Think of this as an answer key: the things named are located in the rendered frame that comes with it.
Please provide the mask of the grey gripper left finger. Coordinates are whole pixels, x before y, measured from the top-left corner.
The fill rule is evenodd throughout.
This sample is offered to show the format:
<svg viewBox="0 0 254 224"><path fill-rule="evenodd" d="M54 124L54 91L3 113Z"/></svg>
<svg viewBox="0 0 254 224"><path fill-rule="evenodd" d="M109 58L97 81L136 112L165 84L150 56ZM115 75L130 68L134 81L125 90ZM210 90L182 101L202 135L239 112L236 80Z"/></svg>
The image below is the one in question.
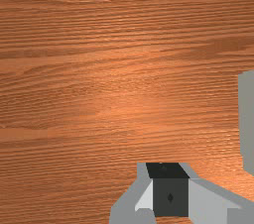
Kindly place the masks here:
<svg viewBox="0 0 254 224"><path fill-rule="evenodd" d="M111 207L109 224L157 224L153 211L153 181L145 163L137 163L135 181Z"/></svg>

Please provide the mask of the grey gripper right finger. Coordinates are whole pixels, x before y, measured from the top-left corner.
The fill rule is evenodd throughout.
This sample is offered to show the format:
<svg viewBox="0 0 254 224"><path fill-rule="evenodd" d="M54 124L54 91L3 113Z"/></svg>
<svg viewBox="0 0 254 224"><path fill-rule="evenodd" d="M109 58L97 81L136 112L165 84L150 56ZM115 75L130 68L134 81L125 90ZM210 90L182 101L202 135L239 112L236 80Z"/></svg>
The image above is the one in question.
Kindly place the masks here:
<svg viewBox="0 0 254 224"><path fill-rule="evenodd" d="M254 224L254 202L205 180L186 163L162 164L162 216L192 224Z"/></svg>

